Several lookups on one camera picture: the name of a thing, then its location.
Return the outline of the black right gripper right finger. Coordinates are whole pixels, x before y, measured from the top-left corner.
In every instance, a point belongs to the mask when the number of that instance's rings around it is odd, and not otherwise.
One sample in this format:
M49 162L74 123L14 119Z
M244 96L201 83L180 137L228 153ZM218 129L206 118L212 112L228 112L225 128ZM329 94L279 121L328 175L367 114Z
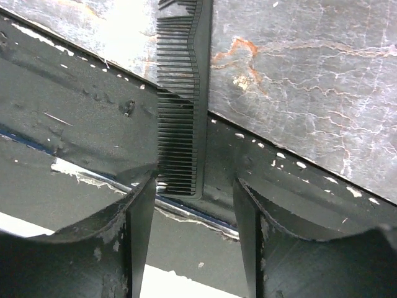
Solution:
M394 227L334 237L240 178L233 204L251 297L396 296Z

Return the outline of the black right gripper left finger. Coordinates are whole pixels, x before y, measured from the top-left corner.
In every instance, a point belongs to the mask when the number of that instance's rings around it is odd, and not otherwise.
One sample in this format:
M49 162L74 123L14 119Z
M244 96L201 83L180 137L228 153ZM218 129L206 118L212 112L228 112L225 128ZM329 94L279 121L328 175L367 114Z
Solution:
M138 297L154 212L155 180L56 231L1 234L2 297Z

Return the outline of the black barber comb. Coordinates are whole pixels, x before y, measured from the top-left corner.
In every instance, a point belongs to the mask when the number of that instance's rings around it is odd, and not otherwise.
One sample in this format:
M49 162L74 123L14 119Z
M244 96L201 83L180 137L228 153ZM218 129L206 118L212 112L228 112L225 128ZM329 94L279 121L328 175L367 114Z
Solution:
M212 1L158 2L158 185L163 197L203 196L212 16Z

